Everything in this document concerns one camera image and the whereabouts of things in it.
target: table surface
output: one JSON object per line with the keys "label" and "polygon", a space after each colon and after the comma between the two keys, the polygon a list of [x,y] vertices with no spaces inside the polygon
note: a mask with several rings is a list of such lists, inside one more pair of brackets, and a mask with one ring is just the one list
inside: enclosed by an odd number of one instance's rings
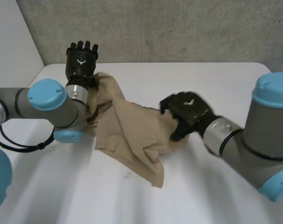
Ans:
{"label": "table surface", "polygon": [[[33,81],[66,84],[64,64],[46,66]],[[104,63],[97,71],[115,77],[126,100],[158,107],[179,91],[196,91],[222,114],[245,125],[255,81],[269,70],[258,63]],[[45,120],[10,120],[10,138],[21,144],[45,140]],[[239,224],[283,223],[283,203],[271,203],[221,159],[200,137],[161,156],[162,189],[118,161],[94,150],[95,139],[52,143],[39,152],[8,154],[14,177],[0,207],[0,224]]]}

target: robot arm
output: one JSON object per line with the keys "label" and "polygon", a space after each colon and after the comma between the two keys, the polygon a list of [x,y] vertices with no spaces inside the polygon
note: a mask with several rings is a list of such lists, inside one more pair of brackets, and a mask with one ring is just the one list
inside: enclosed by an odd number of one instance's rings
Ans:
{"label": "robot arm", "polygon": [[59,82],[44,79],[30,88],[0,88],[0,125],[9,119],[47,119],[54,127],[54,139],[77,143],[86,126],[88,87],[96,87],[93,77],[98,46],[90,42],[72,43],[67,49],[64,88]]}
{"label": "robot arm", "polygon": [[283,72],[257,81],[245,128],[214,115],[196,93],[173,94],[160,102],[178,126],[170,139],[198,132],[213,155],[222,158],[269,200],[283,200]]}

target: black cable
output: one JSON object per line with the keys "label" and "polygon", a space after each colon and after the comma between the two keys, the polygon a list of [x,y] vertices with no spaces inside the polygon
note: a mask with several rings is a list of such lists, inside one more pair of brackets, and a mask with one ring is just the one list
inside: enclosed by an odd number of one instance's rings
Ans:
{"label": "black cable", "polygon": [[41,149],[44,149],[46,146],[48,146],[50,143],[52,143],[54,141],[54,137],[53,137],[53,132],[54,132],[54,128],[51,132],[51,135],[48,137],[48,139],[45,141],[45,142],[42,142],[38,145],[35,145],[35,146],[26,146],[26,145],[21,145],[21,144],[18,144],[12,140],[10,140],[6,134],[4,133],[3,129],[2,129],[2,126],[0,125],[0,133],[1,135],[7,140],[9,141],[10,143],[16,145],[16,146],[19,146],[19,147],[23,147],[23,148],[15,148],[15,147],[12,147],[12,146],[8,146],[4,143],[2,143],[0,141],[0,146],[2,148],[5,148],[7,150],[10,150],[10,151],[14,151],[14,152],[18,152],[18,153],[31,153],[31,152],[34,152],[34,151],[37,151],[37,150],[41,150]]}

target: wall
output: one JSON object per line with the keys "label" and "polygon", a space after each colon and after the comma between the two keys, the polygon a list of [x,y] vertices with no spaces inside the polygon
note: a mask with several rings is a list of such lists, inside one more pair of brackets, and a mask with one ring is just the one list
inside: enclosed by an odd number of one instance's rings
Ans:
{"label": "wall", "polygon": [[0,0],[0,87],[26,87],[44,67],[15,0]]}
{"label": "wall", "polygon": [[283,0],[17,0],[45,64],[73,41],[99,62],[260,62],[283,70]]}

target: tan fabric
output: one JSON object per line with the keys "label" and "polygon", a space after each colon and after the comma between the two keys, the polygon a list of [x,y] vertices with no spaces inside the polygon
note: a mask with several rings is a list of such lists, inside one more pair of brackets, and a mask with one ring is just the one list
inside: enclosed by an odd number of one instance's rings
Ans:
{"label": "tan fabric", "polygon": [[98,107],[99,112],[91,121],[91,126],[97,126],[96,148],[161,188],[164,169],[158,156],[179,146],[169,141],[177,121],[168,112],[162,116],[156,109],[125,101],[112,76],[102,72],[97,75],[98,94],[89,90],[90,109],[96,111]]}

